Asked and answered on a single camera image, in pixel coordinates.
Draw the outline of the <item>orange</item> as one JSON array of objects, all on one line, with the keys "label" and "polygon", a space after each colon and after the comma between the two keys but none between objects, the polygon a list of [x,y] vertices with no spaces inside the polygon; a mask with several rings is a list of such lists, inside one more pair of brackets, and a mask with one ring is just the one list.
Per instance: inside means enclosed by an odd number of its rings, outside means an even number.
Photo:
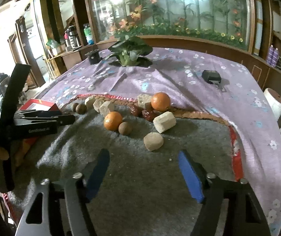
[{"label": "orange", "polygon": [[170,97],[164,92],[155,93],[151,98],[151,106],[156,111],[165,112],[170,105]]},{"label": "orange", "polygon": [[117,111],[112,111],[104,118],[104,127],[109,131],[117,131],[123,122],[122,115]]}]

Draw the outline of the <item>brown round longan fruit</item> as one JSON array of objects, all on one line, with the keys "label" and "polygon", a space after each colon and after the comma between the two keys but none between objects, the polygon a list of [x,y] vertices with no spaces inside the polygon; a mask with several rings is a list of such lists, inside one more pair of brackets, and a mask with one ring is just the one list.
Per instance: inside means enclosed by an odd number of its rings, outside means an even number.
[{"label": "brown round longan fruit", "polygon": [[129,135],[132,132],[132,126],[128,122],[122,122],[118,127],[118,131],[121,135]]}]

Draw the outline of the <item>beige rounded foam block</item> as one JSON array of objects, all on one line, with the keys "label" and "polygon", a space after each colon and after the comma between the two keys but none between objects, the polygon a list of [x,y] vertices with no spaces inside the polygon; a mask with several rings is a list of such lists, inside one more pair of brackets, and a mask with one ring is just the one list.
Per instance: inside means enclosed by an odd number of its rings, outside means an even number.
[{"label": "beige rounded foam block", "polygon": [[161,134],[156,132],[148,133],[143,138],[143,141],[148,151],[155,151],[159,149],[161,146],[163,146],[164,144],[164,138],[162,137]]}]

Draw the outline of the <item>beige hexagonal foam block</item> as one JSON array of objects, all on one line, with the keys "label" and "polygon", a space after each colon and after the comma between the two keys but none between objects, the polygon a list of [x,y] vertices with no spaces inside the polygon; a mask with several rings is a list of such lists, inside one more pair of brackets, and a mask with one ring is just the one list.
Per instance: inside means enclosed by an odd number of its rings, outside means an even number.
[{"label": "beige hexagonal foam block", "polygon": [[166,111],[153,119],[153,124],[159,133],[163,133],[176,125],[173,113]]}]

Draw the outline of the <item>red date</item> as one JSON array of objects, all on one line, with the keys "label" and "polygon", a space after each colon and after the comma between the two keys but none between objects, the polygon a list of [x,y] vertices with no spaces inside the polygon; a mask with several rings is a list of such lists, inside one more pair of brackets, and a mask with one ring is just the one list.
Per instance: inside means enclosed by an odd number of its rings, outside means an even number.
[{"label": "red date", "polygon": [[141,107],[138,107],[134,104],[129,106],[129,110],[130,110],[130,113],[135,117],[140,117],[142,115],[142,111],[143,111],[143,109]]},{"label": "red date", "polygon": [[154,118],[157,116],[157,114],[154,112],[154,110],[142,110],[142,115],[145,118],[145,120],[152,122]]}]

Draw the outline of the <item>dark brown longan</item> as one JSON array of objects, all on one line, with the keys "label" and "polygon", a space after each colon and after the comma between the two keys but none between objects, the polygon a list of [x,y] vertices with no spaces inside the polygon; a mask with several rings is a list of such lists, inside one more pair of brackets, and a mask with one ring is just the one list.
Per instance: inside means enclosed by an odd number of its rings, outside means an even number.
[{"label": "dark brown longan", "polygon": [[71,109],[72,109],[73,112],[76,111],[77,106],[78,106],[78,103],[77,103],[77,102],[75,102],[75,103],[72,104]]}]

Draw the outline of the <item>grey felt mat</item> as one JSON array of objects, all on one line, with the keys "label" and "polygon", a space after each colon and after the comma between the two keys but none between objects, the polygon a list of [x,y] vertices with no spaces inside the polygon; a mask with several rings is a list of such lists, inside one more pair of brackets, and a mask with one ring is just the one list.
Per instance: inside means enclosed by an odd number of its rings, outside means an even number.
[{"label": "grey felt mat", "polygon": [[9,200],[21,216],[35,187],[44,178],[68,178],[93,161],[101,149],[110,152],[110,165],[88,210],[98,235],[189,235],[200,212],[178,165],[187,150],[208,172],[234,180],[229,128],[209,120],[179,118],[163,133],[164,144],[148,151],[144,137],[152,123],[116,110],[130,123],[124,136],[108,131],[93,109],[77,115],[75,123],[38,139],[16,169],[15,189]]}]

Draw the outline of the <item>beige foam block back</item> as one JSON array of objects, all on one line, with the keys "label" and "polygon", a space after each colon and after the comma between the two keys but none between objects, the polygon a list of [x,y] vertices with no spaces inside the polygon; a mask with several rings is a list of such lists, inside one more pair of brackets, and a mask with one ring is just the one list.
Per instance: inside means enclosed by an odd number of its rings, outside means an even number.
[{"label": "beige foam block back", "polygon": [[143,109],[149,109],[151,107],[151,95],[148,94],[140,94],[137,96],[138,106]]}]

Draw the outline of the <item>pink thermos bottle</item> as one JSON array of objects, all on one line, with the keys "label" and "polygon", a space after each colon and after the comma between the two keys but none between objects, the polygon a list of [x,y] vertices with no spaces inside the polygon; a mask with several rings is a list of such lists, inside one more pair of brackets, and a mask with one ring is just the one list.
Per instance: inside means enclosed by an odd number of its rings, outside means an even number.
[{"label": "pink thermos bottle", "polygon": [[70,51],[72,49],[72,47],[71,47],[71,43],[69,41],[67,32],[64,33],[64,40],[65,40],[65,44],[66,44],[66,50]]}]

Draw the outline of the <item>green water bottle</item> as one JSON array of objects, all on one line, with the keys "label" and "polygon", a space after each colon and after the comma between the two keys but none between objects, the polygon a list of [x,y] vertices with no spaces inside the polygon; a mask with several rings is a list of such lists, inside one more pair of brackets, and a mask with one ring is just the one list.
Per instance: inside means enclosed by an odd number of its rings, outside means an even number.
[{"label": "green water bottle", "polygon": [[88,23],[85,23],[83,25],[83,27],[84,27],[84,35],[86,37],[88,45],[93,45],[94,41],[93,41],[93,38],[92,38],[92,32],[91,32],[90,25]]}]

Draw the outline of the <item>green potted plant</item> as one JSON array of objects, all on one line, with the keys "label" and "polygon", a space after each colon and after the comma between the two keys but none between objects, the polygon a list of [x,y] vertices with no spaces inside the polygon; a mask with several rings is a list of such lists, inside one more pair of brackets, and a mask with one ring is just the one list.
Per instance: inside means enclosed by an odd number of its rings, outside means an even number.
[{"label": "green potted plant", "polygon": [[152,60],[146,56],[153,48],[137,36],[124,36],[108,48],[112,53],[105,58],[109,65],[120,67],[149,67]]}]

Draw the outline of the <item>purple floral tablecloth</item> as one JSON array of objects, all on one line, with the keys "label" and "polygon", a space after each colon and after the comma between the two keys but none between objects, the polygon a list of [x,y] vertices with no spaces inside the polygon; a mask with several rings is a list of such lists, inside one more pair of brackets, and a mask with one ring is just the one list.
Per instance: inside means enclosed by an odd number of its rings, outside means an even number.
[{"label": "purple floral tablecloth", "polygon": [[[91,65],[84,60],[52,81],[42,100],[64,105],[83,94],[109,94],[135,99],[140,94],[164,92],[177,108],[195,109],[228,121],[237,132],[234,157],[242,160],[263,208],[272,235],[281,230],[281,133],[263,91],[243,63],[206,53],[155,48],[152,65],[116,67],[105,58]],[[202,78],[204,70],[217,71],[226,92]]]}]

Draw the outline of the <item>black small device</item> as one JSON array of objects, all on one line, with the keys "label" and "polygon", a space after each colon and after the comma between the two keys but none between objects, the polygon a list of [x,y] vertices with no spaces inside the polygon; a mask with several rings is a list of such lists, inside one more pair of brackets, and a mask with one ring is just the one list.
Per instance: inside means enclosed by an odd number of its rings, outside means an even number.
[{"label": "black small device", "polygon": [[217,71],[212,71],[212,70],[204,70],[202,72],[202,78],[204,81],[210,85],[214,85],[217,87],[220,91],[226,92],[226,89],[224,86],[221,84],[221,75]]}]

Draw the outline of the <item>purple spray bottles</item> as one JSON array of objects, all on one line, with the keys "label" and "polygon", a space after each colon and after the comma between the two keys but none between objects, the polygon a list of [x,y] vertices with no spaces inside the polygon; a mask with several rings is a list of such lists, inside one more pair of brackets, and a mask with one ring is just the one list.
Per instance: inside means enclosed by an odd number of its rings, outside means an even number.
[{"label": "purple spray bottles", "polygon": [[267,58],[266,58],[266,62],[272,66],[272,67],[276,67],[277,61],[279,58],[279,51],[278,48],[273,47],[273,45],[271,45],[268,49],[268,53],[267,53]]}]

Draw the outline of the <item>floral glass display panel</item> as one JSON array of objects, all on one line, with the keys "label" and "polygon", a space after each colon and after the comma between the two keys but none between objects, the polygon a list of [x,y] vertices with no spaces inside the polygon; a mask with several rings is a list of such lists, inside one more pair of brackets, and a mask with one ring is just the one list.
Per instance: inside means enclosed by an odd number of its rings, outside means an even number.
[{"label": "floral glass display panel", "polygon": [[168,35],[253,48],[254,0],[87,0],[87,10],[96,41]]}]

